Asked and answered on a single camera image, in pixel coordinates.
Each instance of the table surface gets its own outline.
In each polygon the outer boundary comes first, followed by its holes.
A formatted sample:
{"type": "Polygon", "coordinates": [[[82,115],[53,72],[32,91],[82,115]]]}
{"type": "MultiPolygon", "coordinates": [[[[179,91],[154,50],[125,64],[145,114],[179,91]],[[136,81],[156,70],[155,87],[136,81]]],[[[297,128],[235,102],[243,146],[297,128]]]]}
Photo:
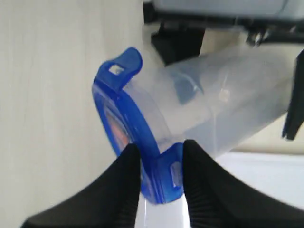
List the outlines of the table surface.
{"type": "MultiPolygon", "coordinates": [[[[115,159],[91,95],[100,64],[129,46],[145,62],[161,62],[149,44],[156,27],[143,28],[141,0],[0,5],[0,223],[10,228],[78,192],[115,159]]],[[[208,33],[203,49],[220,48],[214,42],[226,45],[227,37],[208,33]]],[[[287,143],[283,122],[239,149],[303,152],[304,132],[287,143]]]]}

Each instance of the blue plastic lid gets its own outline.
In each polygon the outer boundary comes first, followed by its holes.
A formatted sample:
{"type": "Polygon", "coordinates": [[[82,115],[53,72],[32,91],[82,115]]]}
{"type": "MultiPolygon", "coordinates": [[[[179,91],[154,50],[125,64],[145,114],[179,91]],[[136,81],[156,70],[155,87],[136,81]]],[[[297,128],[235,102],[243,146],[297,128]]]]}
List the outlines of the blue plastic lid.
{"type": "Polygon", "coordinates": [[[162,154],[139,107],[123,90],[143,66],[133,47],[103,63],[94,79],[92,93],[104,129],[117,156],[129,143],[141,153],[141,192],[152,203],[166,203],[183,194],[182,143],[162,154]]]}

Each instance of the blue lid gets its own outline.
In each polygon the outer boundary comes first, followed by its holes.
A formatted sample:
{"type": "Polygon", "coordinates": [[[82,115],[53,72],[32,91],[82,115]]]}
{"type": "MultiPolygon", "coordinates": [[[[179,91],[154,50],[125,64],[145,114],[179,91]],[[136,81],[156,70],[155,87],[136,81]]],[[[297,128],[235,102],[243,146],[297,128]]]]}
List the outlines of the blue lid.
{"type": "Polygon", "coordinates": [[[141,153],[141,192],[152,203],[178,199],[181,180],[182,145],[160,154],[157,142],[140,109],[123,87],[143,66],[133,47],[118,58],[103,63],[94,79],[92,93],[104,129],[117,156],[129,143],[141,153]]]}

